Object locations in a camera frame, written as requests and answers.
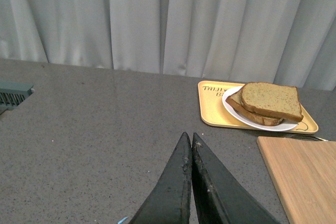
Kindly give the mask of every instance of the yellow tray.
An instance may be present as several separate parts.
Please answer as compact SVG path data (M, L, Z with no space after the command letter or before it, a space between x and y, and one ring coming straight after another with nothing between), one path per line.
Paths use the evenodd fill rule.
M211 126L257 130L234 118L223 106L222 96L232 87L243 86L243 83L201 81L198 83L199 107L202 120ZM319 130L318 125L301 105L303 120L291 133L314 134Z

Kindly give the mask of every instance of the white plate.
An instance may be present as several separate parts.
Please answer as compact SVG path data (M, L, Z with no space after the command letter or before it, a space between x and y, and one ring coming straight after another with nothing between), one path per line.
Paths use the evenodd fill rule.
M232 94L236 93L241 88L242 88L242 86L238 86L238 87L228 89L227 91L225 91L225 93L223 94L223 98L222 98L224 107L236 119L240 120L241 122L243 122L243 123L245 123L249 126L252 126L252 127L260 129L260 130L265 130L265 131L288 131L288 130L291 130L291 129L295 128L298 125L297 123L292 123L288 120L283 120L282 123L280 123L279 125L276 125L276 126L264 126L264 125L261 125L261 124L254 123L254 122L250 121L249 119L247 119L246 117L240 115L225 100L229 95L232 95Z

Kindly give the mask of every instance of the stacked bread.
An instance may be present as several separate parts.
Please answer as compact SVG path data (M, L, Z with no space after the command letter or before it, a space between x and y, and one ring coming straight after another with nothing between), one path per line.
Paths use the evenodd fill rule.
M226 102L252 122L276 126L283 119L303 119L297 87L250 82L226 98Z

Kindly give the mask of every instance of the white curtain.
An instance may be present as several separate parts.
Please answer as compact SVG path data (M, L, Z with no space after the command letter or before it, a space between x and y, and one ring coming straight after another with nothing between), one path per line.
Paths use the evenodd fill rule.
M334 90L336 0L0 0L0 58Z

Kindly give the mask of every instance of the speckled countertop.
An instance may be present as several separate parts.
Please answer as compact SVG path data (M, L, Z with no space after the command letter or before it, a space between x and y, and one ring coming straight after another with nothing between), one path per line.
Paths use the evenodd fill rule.
M155 186L181 134L197 132L237 180L288 223L256 130L201 120L201 78L0 59L0 80L35 93L0 116L0 223L117 223ZM334 139L336 93L300 89ZM190 223L198 223L192 197Z

